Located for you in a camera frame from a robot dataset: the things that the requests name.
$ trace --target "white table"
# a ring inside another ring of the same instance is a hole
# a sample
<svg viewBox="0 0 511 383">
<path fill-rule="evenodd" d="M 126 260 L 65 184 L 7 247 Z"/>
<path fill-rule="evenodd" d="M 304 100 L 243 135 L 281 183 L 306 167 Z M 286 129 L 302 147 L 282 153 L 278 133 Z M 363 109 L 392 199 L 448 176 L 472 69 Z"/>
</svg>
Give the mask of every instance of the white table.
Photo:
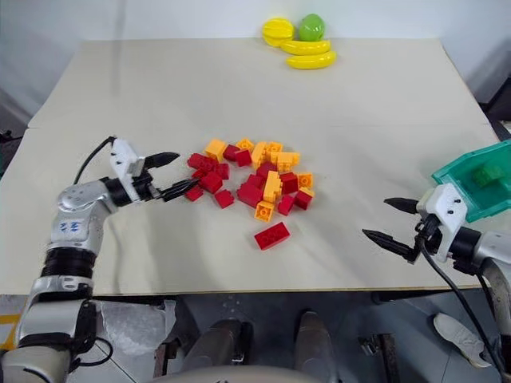
<svg viewBox="0 0 511 383">
<path fill-rule="evenodd" d="M 154 172 L 161 187 L 188 177 L 186 159 L 213 137 L 278 140 L 315 174 L 308 211 L 276 214 L 291 238 L 260 251 L 269 225 L 237 201 L 210 195 L 122 208 L 105 226 L 96 294 L 202 291 L 432 289 L 442 281 L 419 259 L 382 251 L 362 228 L 411 243 L 418 217 L 387 197 L 420 198 L 430 174 L 496 142 L 488 121 L 436 40 L 333 41 L 338 62 L 286 67 L 258 39 L 88 42 L 69 64 L 0 183 L 0 292 L 25 294 L 38 276 L 58 193 L 106 136 L 142 154 L 183 154 Z M 235 169 L 235 189 L 249 169 Z M 83 181 L 112 176 L 108 153 Z M 509 213 L 479 221 L 511 229 Z M 462 286 L 477 281 L 446 267 Z"/>
</svg>

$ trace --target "floor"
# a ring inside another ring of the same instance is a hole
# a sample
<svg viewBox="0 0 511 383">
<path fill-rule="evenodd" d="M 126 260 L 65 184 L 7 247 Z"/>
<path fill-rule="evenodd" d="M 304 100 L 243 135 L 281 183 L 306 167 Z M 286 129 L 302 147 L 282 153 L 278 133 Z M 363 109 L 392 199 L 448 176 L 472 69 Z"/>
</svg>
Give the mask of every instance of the floor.
<svg viewBox="0 0 511 383">
<path fill-rule="evenodd" d="M 465 296 L 483 323 L 490 339 L 497 329 L 480 290 Z M 403 299 L 375 305 L 369 293 L 270 293 L 200 294 L 185 296 L 201 331 L 221 318 L 238 318 L 254 326 L 252 364 L 290 368 L 293 360 L 293 331 L 297 314 L 304 308 L 316 310 L 329 329 L 335 348 L 339 375 L 343 382 L 385 382 L 382 359 L 366 356 L 357 337 L 378 333 L 394 335 L 402 381 L 499 382 L 493 368 L 475 369 L 433 330 L 431 316 L 443 312 L 473 330 L 472 324 L 451 293 Z M 85 360 L 105 356 L 105 347 L 95 347 Z M 149 381 L 153 355 L 128 357 L 118 350 L 112 361 L 93 368 L 78 369 L 69 382 L 94 380 L 121 382 Z M 179 361 L 171 366 L 179 369 Z"/>
</svg>

